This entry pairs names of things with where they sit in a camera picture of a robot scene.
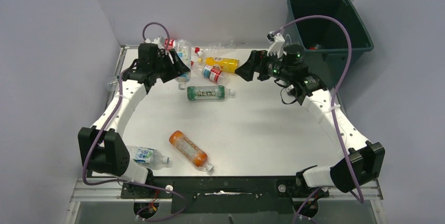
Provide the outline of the slim white label bottle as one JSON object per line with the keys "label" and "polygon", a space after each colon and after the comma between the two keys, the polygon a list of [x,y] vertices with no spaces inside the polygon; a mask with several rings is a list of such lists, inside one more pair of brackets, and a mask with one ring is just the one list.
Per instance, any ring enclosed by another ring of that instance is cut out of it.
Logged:
{"label": "slim white label bottle", "polygon": [[178,82],[178,88],[180,90],[185,90],[188,82],[190,81],[192,46],[189,41],[179,39],[175,41],[174,49],[176,50],[181,61],[189,68],[189,72],[175,79]]}

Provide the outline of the orange tea bottle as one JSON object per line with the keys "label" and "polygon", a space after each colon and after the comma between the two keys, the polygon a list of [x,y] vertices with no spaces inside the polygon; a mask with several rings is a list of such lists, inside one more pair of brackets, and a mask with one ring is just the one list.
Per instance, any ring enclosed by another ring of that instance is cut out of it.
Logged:
{"label": "orange tea bottle", "polygon": [[175,131],[169,142],[196,168],[212,172],[214,165],[209,162],[208,155],[191,141],[182,131]]}

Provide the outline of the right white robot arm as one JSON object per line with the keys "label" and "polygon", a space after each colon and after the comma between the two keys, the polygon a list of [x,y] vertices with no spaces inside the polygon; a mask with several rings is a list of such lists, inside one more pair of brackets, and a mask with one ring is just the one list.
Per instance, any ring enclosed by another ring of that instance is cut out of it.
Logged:
{"label": "right white robot arm", "polygon": [[297,172],[295,189],[308,196],[316,187],[335,187],[348,193],[358,186],[376,180],[382,168],[385,149],[372,143],[348,120],[321,78],[309,71],[303,62],[303,48],[284,47],[281,57],[266,50],[253,50],[248,60],[235,70],[245,81],[255,73],[260,81],[275,78],[283,88],[293,88],[295,101],[309,111],[334,144],[340,147],[340,160],[331,166],[311,166]]}

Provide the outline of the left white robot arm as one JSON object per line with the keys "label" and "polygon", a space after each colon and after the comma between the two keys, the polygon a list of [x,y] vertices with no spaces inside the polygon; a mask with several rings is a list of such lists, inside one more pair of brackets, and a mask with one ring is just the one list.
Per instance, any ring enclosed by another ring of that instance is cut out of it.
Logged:
{"label": "left white robot arm", "polygon": [[82,180],[86,185],[95,185],[87,180],[89,171],[111,175],[114,182],[150,182],[152,171],[130,157],[122,135],[138,104],[157,80],[166,83],[190,72],[182,56],[174,48],[167,50],[154,43],[138,46],[137,58],[119,74],[117,92],[106,110],[92,126],[83,127],[78,133]]}

